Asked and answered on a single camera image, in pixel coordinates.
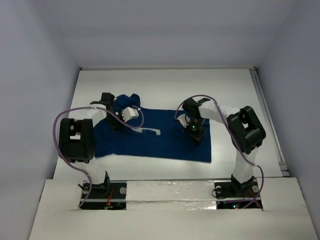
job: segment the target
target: white wall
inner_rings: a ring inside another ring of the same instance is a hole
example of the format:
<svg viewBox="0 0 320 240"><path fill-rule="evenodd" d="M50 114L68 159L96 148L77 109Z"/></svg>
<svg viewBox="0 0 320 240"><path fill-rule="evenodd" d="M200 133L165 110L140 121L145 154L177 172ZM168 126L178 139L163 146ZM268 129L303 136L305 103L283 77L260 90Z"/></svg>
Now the white wall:
<svg viewBox="0 0 320 240"><path fill-rule="evenodd" d="M258 68L285 161L320 236L320 1L297 1Z"/></svg>
<svg viewBox="0 0 320 240"><path fill-rule="evenodd" d="M27 240L79 68L38 0L0 1L0 49L0 239Z"/></svg>
<svg viewBox="0 0 320 240"><path fill-rule="evenodd" d="M45 1L82 67L252 67L295 0Z"/></svg>

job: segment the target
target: blue towel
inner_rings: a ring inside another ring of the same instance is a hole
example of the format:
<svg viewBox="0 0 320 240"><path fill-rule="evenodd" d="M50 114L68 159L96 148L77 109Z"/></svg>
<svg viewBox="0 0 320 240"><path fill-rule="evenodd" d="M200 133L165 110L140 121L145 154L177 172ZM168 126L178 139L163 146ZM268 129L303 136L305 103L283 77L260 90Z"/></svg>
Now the blue towel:
<svg viewBox="0 0 320 240"><path fill-rule="evenodd" d="M140 107L140 98L133 94L128 97L120 95L114 101L114 110L126 107ZM128 127L112 131L109 124L102 120L94 127L95 156L97 158L110 154L180 159L197 162L211 162L210 124L206 120L205 136L199 146L183 132L183 127L174 121L174 110L141 108L144 115L142 129L137 132ZM139 126L141 116L128 122L131 126Z"/></svg>

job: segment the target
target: purple cable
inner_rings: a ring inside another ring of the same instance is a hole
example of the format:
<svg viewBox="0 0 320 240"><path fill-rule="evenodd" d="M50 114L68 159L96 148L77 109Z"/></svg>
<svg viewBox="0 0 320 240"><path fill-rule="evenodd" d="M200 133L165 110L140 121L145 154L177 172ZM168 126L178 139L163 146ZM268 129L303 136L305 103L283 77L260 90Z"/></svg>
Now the purple cable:
<svg viewBox="0 0 320 240"><path fill-rule="evenodd" d="M247 159L247 157L244 155L244 153L241 151L241 148L240 148L240 145L238 143L238 141L236 140L234 134L231 132L231 130L229 129L229 126L228 126L228 123L227 123L227 120L225 119L225 116L224 114L222 113L221 109L220 109L220 106L218 105L218 102L211 96L208 96L208 95L203 95L203 94L198 94L198 95L194 95L194 96L191 96L191 97L188 97L187 99L189 98L195 98L195 97L205 97L205 98L208 98L208 99L211 99L215 106L216 106L216 109L218 110L220 116L221 116L221 119L223 121L223 124L226 128L226 130L228 131L230 137L231 137L231 140L232 142L234 143L235 145L235 148L239 151L239 153L241 154L242 158L248 163L250 164L251 166L254 166L254 167L257 167L260 169L261 171L261 187L259 189L259 191L257 192L257 194L255 195L255 197L247 204L243 207L243 209L246 209L248 206L250 206L253 202L256 202L257 201L257 197L260 195L261 191L262 191L262 188L264 187L264 183L265 183L265 175L264 175L264 171L262 170L262 167L260 167L259 165L257 164L254 164L253 162L251 162L249 159ZM178 108L176 109L175 113L174 113L174 120L177 120L177 114L178 114L178 110L179 108L184 104L184 101L182 103L180 103L180 105L178 106Z"/></svg>
<svg viewBox="0 0 320 240"><path fill-rule="evenodd" d="M74 170L77 170L83 174L86 175L86 177L88 178L89 180L89 190L87 192L87 194L85 195L83 201L79 204L79 208L85 203L85 201L88 199L89 197L89 194L92 190L92 179L89 175L89 173L86 171L86 170L83 170L81 168L78 168L76 166L73 166L70 162L68 162L68 160L66 159L66 157L62 154L60 148L59 148L59 144L58 144L58 141L57 141L57 134L56 134L56 128L57 128L57 123L58 123L58 120L59 118L63 115L63 114L66 114L66 113L70 113L70 112L73 112L73 111L77 111L77 110L83 110L83 109L99 109L99 110L103 110L105 112L107 112L108 114L110 114L111 116L113 116L118 122L120 122L122 125L130 128L130 129L138 129L138 128L141 128L142 125L144 124L145 122L145 116L144 116L144 113L141 111L141 109L135 105L131 106L132 108L134 109L138 109L138 111L141 113L141 117L142 117L142 121L141 121L141 124L139 126L130 126L128 124L126 124L125 122L121 121L115 114L113 114L111 111L103 108L103 107L100 107L100 106L82 106L82 107L76 107L76 108L71 108L69 110L65 110L63 112L60 112L54 122L53 122L53 128L52 128L52 136L53 136L53 142L54 142L54 146L59 154L59 157L62 158L62 160L72 169Z"/></svg>

